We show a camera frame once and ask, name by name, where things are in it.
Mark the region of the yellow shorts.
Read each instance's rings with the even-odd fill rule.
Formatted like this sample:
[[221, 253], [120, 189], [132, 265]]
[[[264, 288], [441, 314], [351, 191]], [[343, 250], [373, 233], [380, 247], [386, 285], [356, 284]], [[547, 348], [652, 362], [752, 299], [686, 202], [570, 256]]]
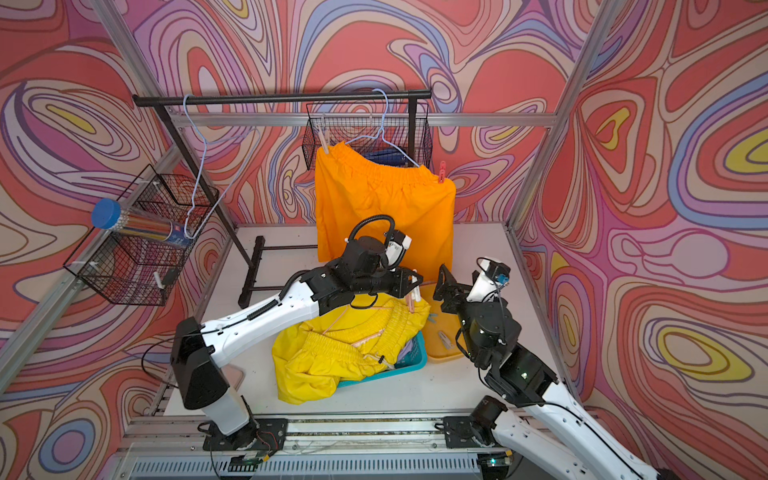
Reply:
[[[403, 299], [381, 295], [371, 306], [389, 299], [406, 303]], [[428, 302], [421, 300], [416, 307], [424, 311], [427, 322]], [[314, 319], [284, 329], [273, 343], [272, 359], [280, 401], [301, 405], [324, 400], [335, 394], [341, 381], [360, 381], [395, 368], [366, 360], [349, 345], [320, 335], [314, 329]]]

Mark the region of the light blue wire hanger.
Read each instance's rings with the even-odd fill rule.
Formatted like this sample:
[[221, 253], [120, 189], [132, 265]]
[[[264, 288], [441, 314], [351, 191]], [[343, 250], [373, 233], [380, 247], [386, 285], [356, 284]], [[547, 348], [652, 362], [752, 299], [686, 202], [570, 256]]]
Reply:
[[199, 163], [199, 167], [198, 167], [198, 173], [195, 175], [195, 183], [194, 183], [194, 186], [193, 186], [192, 194], [190, 196], [191, 206], [187, 210], [187, 213], [186, 213], [186, 216], [185, 216], [185, 219], [184, 219], [183, 234], [184, 234], [184, 237], [186, 239], [188, 239], [188, 240], [196, 240], [197, 237], [200, 235], [200, 233], [201, 233], [201, 231], [202, 231], [202, 229], [204, 227], [204, 224], [210, 219], [212, 214], [215, 212], [215, 209], [219, 206], [219, 204], [221, 203], [223, 198], [226, 196], [226, 194], [229, 192], [231, 187], [234, 185], [235, 181], [240, 178], [240, 176], [244, 173], [244, 170], [245, 170], [245, 162], [242, 161], [240, 166], [238, 167], [238, 170], [235, 173], [235, 176], [230, 181], [230, 183], [226, 186], [226, 188], [224, 189], [224, 192], [222, 194], [220, 194], [218, 196], [218, 198], [216, 199], [216, 201], [210, 206], [210, 209], [208, 210], [207, 214], [203, 217], [203, 219], [200, 221], [200, 224], [198, 225], [198, 227], [196, 229], [191, 229], [190, 228], [190, 218], [191, 218], [191, 215], [192, 215], [193, 211], [197, 207], [197, 203], [196, 203], [196, 200], [195, 200], [196, 195], [197, 195], [197, 193], [199, 191], [202, 190], [202, 180], [203, 180], [203, 174], [206, 172], [205, 165], [206, 165], [206, 160], [208, 158], [208, 150], [210, 149], [211, 146], [217, 146], [219, 144], [224, 144], [224, 143], [233, 143], [236, 140], [244, 140], [249, 135], [251, 135], [253, 133], [253, 129], [248, 129], [244, 133], [242, 133], [242, 134], [240, 134], [238, 136], [225, 137], [223, 139], [214, 140], [214, 141], [210, 142], [201, 133], [201, 131], [198, 128], [197, 124], [191, 118], [191, 114], [189, 112], [189, 107], [188, 107], [188, 102], [189, 102], [189, 100], [191, 98], [194, 98], [193, 94], [185, 94], [182, 97], [182, 111], [183, 111], [183, 114], [184, 114], [185, 118], [190, 122], [190, 126], [192, 128], [194, 136], [198, 140], [200, 140], [202, 142], [203, 150], [202, 150], [202, 154], [200, 156], [200, 163]]

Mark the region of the beige clothespin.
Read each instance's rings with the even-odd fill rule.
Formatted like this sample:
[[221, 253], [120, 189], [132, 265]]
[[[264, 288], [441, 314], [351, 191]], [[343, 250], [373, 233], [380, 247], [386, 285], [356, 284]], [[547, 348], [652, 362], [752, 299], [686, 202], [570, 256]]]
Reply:
[[318, 127], [317, 127], [317, 135], [318, 135], [318, 138], [319, 138], [319, 140], [320, 140], [320, 143], [321, 143], [321, 147], [322, 147], [322, 149], [323, 149], [323, 152], [324, 152], [326, 155], [329, 155], [329, 144], [328, 144], [328, 141], [327, 141], [327, 139], [326, 139], [326, 135], [325, 135], [325, 125], [324, 125], [324, 123], [323, 123], [323, 122], [318, 122]]

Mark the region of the pink flat case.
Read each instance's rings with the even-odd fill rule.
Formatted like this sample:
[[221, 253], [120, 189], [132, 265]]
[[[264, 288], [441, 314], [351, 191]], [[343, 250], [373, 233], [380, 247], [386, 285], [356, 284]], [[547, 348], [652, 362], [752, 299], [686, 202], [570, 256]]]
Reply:
[[240, 386], [242, 385], [242, 382], [246, 376], [246, 373], [242, 369], [234, 365], [227, 365], [223, 367], [222, 373], [228, 380], [230, 386], [236, 391], [240, 389]]

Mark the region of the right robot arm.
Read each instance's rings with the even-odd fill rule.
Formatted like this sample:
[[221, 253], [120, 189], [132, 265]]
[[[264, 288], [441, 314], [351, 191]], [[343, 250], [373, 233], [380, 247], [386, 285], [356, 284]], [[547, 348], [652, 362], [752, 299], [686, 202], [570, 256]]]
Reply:
[[615, 439], [557, 374], [519, 342], [521, 325], [501, 295], [509, 267], [480, 257], [472, 284], [439, 269], [433, 298], [458, 317], [460, 350], [491, 394], [469, 416], [473, 441], [503, 446], [556, 479], [673, 479]]

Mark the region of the orange shorts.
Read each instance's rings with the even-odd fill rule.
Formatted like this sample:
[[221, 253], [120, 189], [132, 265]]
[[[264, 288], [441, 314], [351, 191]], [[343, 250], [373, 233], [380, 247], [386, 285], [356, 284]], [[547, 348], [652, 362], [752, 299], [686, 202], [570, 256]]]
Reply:
[[319, 148], [315, 158], [318, 260], [341, 256], [361, 221], [388, 215], [412, 239], [402, 265], [435, 282], [453, 259], [457, 188], [424, 166], [374, 163], [344, 143]]

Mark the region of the blue capped pencil tube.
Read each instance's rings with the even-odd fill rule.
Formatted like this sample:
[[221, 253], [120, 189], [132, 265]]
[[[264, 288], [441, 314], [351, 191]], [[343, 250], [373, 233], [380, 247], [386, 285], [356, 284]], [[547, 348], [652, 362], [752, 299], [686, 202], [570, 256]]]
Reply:
[[187, 248], [192, 243], [178, 222], [138, 208], [122, 206], [112, 199], [101, 199], [93, 207], [91, 222], [97, 229], [177, 248]]

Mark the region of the teal plastic basket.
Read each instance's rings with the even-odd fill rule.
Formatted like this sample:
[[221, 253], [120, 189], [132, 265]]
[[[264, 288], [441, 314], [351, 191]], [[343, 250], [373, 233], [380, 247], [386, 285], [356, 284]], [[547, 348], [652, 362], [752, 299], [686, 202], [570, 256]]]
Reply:
[[427, 353], [422, 333], [418, 333], [411, 341], [411, 350], [405, 354], [405, 356], [395, 364], [393, 370], [387, 370], [380, 372], [376, 375], [367, 377], [360, 381], [341, 381], [338, 384], [339, 388], [345, 388], [361, 383], [371, 382], [374, 380], [381, 380], [390, 378], [397, 375], [416, 372], [424, 368], [427, 364]]

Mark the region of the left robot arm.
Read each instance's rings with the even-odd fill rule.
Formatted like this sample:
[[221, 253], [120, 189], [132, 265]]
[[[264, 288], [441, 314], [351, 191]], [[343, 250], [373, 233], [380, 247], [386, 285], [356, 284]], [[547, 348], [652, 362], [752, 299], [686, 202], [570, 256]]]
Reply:
[[170, 366], [184, 407], [205, 414], [208, 451], [280, 450], [279, 441], [267, 442], [224, 366], [282, 330], [352, 305], [358, 295], [405, 298], [423, 281], [402, 264], [411, 243], [393, 217], [374, 215], [353, 227], [338, 258], [294, 273], [277, 294], [203, 324], [190, 317], [177, 325]]

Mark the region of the yellow plastic tray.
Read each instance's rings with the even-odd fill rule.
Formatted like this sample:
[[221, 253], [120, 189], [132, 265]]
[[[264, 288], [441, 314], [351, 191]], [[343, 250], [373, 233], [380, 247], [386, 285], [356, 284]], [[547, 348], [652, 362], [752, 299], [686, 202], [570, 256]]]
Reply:
[[461, 326], [458, 316], [442, 311], [442, 302], [433, 298], [435, 288], [435, 282], [427, 282], [420, 287], [422, 298], [430, 306], [430, 313], [422, 334], [429, 361], [442, 363], [461, 358], [461, 348], [465, 345], [463, 340], [457, 340], [457, 333]]

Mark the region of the lilac shorts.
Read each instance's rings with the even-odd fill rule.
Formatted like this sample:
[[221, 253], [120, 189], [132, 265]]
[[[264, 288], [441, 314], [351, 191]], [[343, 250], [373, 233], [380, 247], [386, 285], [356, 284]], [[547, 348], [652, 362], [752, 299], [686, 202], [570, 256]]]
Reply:
[[418, 340], [416, 337], [410, 339], [400, 351], [396, 366], [402, 368], [403, 366], [409, 366], [418, 362], [420, 358], [420, 350]]

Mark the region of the grey clothespin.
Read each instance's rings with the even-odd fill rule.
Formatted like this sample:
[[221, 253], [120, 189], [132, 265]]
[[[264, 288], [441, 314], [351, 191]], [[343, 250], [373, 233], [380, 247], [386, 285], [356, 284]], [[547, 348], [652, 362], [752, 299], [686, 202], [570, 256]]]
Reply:
[[453, 342], [449, 338], [449, 336], [442, 330], [438, 331], [438, 337], [443, 345], [443, 348], [446, 350], [453, 349]]

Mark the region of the pink clothespin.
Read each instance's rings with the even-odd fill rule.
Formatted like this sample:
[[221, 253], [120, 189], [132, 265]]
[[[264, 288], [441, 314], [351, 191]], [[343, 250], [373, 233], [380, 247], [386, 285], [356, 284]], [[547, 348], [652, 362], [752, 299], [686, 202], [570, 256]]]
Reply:
[[409, 286], [411, 287], [411, 290], [405, 299], [409, 312], [413, 314], [417, 303], [421, 301], [420, 282], [416, 277], [412, 277]]

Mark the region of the black clothes rack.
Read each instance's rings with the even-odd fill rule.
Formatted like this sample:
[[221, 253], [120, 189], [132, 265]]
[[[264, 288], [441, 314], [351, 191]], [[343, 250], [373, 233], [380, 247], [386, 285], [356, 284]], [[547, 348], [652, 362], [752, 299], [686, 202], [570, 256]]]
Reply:
[[355, 101], [373, 101], [373, 100], [398, 100], [405, 101], [408, 104], [407, 117], [408, 134], [407, 147], [410, 154], [415, 152], [415, 128], [417, 116], [417, 103], [421, 100], [430, 100], [433, 92], [430, 89], [405, 90], [390, 93], [283, 93], [266, 95], [226, 95], [226, 96], [190, 96], [190, 97], [143, 97], [135, 95], [133, 101], [136, 106], [141, 108], [152, 108], [165, 126], [171, 136], [174, 145], [179, 150], [181, 157], [185, 161], [189, 170], [198, 178], [202, 185], [205, 197], [212, 204], [212, 212], [222, 221], [229, 239], [244, 259], [247, 265], [245, 281], [238, 297], [238, 305], [241, 308], [248, 306], [251, 296], [255, 292], [264, 290], [262, 286], [256, 284], [256, 278], [259, 271], [262, 253], [266, 250], [265, 240], [259, 237], [255, 247], [248, 250], [237, 237], [237, 227], [234, 225], [228, 214], [221, 206], [217, 204], [225, 195], [217, 193], [209, 186], [204, 179], [204, 162], [197, 160], [188, 147], [187, 141], [179, 131], [179, 127], [174, 123], [168, 108], [171, 106], [180, 106], [187, 108], [190, 105], [239, 105], [239, 104], [285, 104], [285, 103], [338, 103]]

